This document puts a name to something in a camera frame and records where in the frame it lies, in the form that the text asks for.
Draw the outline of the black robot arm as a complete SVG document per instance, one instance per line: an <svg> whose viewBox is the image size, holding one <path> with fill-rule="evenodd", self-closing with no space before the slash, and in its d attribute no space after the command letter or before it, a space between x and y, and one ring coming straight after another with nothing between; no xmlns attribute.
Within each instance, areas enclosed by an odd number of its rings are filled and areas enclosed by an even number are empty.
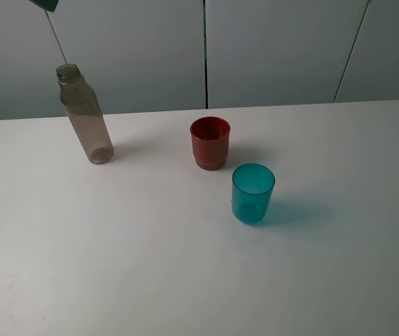
<svg viewBox="0 0 399 336"><path fill-rule="evenodd" d="M39 8L50 12L54 13L55 9L57 8L57 5L59 3L59 0L29 0L32 2L34 5L38 6Z"/></svg>

